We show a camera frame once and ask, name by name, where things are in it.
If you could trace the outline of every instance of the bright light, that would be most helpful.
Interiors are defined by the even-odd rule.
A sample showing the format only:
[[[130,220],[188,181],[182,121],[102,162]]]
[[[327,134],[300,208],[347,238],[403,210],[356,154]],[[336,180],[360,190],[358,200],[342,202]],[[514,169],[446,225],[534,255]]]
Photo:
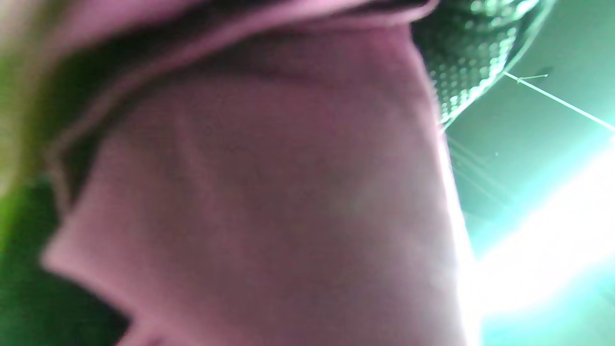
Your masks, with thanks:
[[[485,313],[545,301],[615,257],[615,141],[478,265]]]

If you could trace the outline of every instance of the pink fabric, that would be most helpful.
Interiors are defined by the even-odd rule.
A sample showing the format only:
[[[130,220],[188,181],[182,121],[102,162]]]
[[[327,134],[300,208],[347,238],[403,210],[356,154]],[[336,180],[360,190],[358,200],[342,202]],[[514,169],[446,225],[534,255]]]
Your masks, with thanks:
[[[66,50],[94,45],[121,32],[164,22],[209,0],[78,0],[56,35]]]
[[[122,346],[466,344],[462,219],[407,23],[434,2],[329,17],[360,3],[229,17],[60,138],[69,195],[63,152],[143,91],[44,256],[132,319]]]

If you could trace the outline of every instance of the green fabric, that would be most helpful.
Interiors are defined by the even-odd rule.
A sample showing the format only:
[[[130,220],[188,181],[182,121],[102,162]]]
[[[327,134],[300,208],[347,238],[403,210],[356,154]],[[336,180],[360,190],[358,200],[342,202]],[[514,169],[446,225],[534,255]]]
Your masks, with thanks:
[[[76,285],[39,266],[58,225],[50,185],[0,200],[0,345],[111,346],[126,321]]]
[[[38,55],[41,43],[46,34],[58,22],[61,14],[73,0],[47,0],[40,4],[32,0],[24,0],[23,5],[9,4],[5,10],[17,11],[21,7],[35,6],[31,15],[5,14],[5,20],[14,20],[19,27],[27,22],[28,29],[13,36],[12,33],[1,33],[2,46],[0,50],[0,197],[4,196],[18,180],[18,165],[24,160],[23,132],[26,112],[34,103],[31,95],[24,91],[28,83],[22,79],[30,71],[33,57]]]

